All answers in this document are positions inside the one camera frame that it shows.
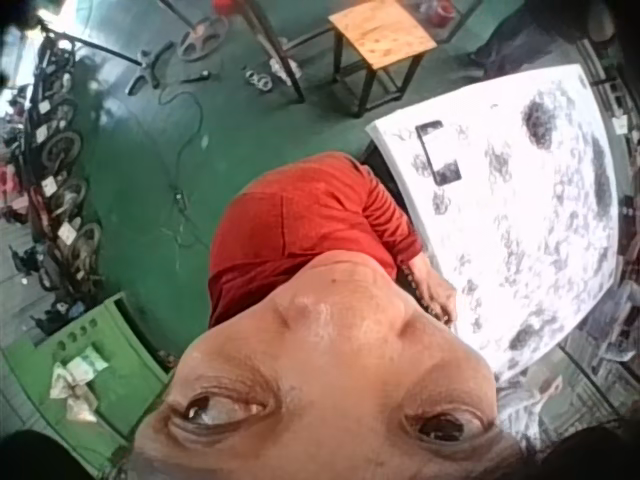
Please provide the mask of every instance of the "table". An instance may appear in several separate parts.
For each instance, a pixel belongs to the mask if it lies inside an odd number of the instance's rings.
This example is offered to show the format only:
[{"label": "table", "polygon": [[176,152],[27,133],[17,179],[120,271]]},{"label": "table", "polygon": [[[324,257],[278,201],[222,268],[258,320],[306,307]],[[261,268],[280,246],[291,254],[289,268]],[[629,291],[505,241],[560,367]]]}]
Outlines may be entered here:
[{"label": "table", "polygon": [[[462,175],[444,187],[434,183],[416,129],[432,121],[452,135]],[[616,184],[580,66],[472,85],[368,131],[434,265],[458,290],[457,334],[498,380],[557,344],[611,285]]]},{"label": "table", "polygon": [[[340,81],[351,92],[346,77],[363,69],[367,71],[355,111],[356,118],[362,117],[366,111],[401,100],[425,53],[437,47],[420,24],[394,1],[367,2],[331,15],[329,20],[335,30],[334,82]],[[362,61],[345,67],[345,71],[349,70],[348,74],[342,73],[345,39],[362,57]],[[411,62],[402,84],[398,85],[387,67],[406,59],[411,59]],[[369,96],[379,71],[386,75],[391,87],[383,83],[387,95],[369,105]]]}]

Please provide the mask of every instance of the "green floor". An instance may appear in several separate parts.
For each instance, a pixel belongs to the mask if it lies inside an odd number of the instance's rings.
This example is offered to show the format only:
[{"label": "green floor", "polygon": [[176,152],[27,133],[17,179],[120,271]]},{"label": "green floor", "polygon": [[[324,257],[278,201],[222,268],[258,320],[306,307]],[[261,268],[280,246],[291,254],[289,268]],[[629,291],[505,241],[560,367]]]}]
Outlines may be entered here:
[{"label": "green floor", "polygon": [[[206,0],[175,2],[194,19],[208,11]],[[287,38],[323,25],[327,14],[345,3],[262,0],[278,34]],[[184,152],[178,176],[178,150],[198,124],[192,99],[182,96],[160,106],[159,91],[149,87],[129,98],[124,90],[134,67],[84,49],[81,53],[93,60],[77,66],[76,94],[83,112],[76,127],[85,139],[80,174],[90,183],[89,215],[95,214],[104,228],[100,269],[109,289],[124,290],[134,303],[138,326],[151,343],[179,354],[206,328],[206,244],[225,205],[247,182],[326,150],[357,155],[368,141],[364,127],[374,119],[465,85],[469,78],[456,56],[479,45],[516,3],[487,0],[452,44],[425,59],[403,102],[361,120],[344,114],[338,90],[327,83],[330,37],[293,55],[304,71],[308,96],[306,104],[297,105],[282,85],[261,94],[244,81],[244,67],[267,67],[244,22],[234,19],[217,54],[195,64],[168,55],[170,60],[158,68],[164,83],[174,84],[163,99],[190,90],[204,110],[201,132]],[[77,23],[85,37],[131,54],[178,39],[185,30],[155,0],[78,0]],[[220,68],[218,80],[175,85],[189,72]],[[193,223],[183,222],[174,207],[175,184],[190,199]]]}]

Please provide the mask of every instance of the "white paper label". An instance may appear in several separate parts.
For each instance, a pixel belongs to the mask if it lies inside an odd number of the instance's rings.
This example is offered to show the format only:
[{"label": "white paper label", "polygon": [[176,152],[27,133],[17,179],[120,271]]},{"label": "white paper label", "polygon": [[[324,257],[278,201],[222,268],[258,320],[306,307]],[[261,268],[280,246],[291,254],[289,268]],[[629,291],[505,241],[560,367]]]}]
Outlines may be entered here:
[{"label": "white paper label", "polygon": [[50,197],[58,190],[58,185],[56,185],[56,179],[52,176],[45,178],[42,181],[42,190],[44,191],[45,197]]},{"label": "white paper label", "polygon": [[613,122],[613,128],[616,130],[616,134],[626,135],[629,133],[629,117],[627,115],[613,117],[611,121]]},{"label": "white paper label", "polygon": [[47,139],[48,136],[49,136],[49,129],[47,128],[46,124],[41,126],[38,130],[36,130],[36,142],[42,143]]},{"label": "white paper label", "polygon": [[69,225],[69,222],[64,222],[60,227],[60,230],[58,230],[58,236],[67,245],[71,245],[76,239],[77,235],[78,232],[76,232],[74,228]]},{"label": "white paper label", "polygon": [[40,113],[44,115],[49,110],[51,110],[51,102],[49,102],[49,100],[44,100],[43,102],[40,102],[40,105],[38,105],[38,108],[40,109]]}]

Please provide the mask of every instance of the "hand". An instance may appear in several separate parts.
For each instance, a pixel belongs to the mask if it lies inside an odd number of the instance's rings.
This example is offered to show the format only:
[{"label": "hand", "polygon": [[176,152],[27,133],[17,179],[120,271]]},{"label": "hand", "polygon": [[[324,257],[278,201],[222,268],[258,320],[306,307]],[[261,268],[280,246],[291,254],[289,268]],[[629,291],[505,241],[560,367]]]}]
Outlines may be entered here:
[{"label": "hand", "polygon": [[456,290],[431,267],[424,253],[411,260],[408,268],[429,314],[450,327],[458,318]]}]

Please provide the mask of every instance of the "concrete floor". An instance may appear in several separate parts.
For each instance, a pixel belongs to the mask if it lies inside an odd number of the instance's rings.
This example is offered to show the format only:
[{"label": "concrete floor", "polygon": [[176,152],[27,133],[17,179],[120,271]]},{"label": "concrete floor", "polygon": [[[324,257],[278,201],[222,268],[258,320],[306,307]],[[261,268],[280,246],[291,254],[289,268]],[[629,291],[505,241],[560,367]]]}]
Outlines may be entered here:
[{"label": "concrete floor", "polygon": [[[278,34],[295,38],[322,26],[346,0],[263,0]],[[210,12],[207,0],[175,0],[192,19]],[[328,83],[331,36],[297,50],[304,72],[304,105],[276,81],[262,94],[244,80],[243,68],[266,72],[265,55],[240,18],[211,57],[185,64],[173,54],[158,68],[163,102],[191,91],[202,105],[202,127],[191,97],[159,105],[160,91],[148,86],[135,97],[125,88],[135,67],[86,48],[76,69],[74,94],[82,105],[75,127],[84,135],[80,174],[90,184],[88,217],[104,228],[100,269],[111,291],[126,291],[141,332],[159,349],[180,354],[207,325],[208,243],[225,206],[249,181],[272,168],[325,150],[358,155],[368,142],[364,127],[376,118],[470,81],[459,55],[480,45],[518,1],[487,0],[455,40],[423,62],[400,103],[361,120],[345,115]],[[75,32],[135,55],[185,32],[153,0],[77,0]],[[216,80],[176,85],[203,69]],[[184,142],[193,141],[177,154]],[[188,197],[188,217],[177,212],[176,188]]]}]

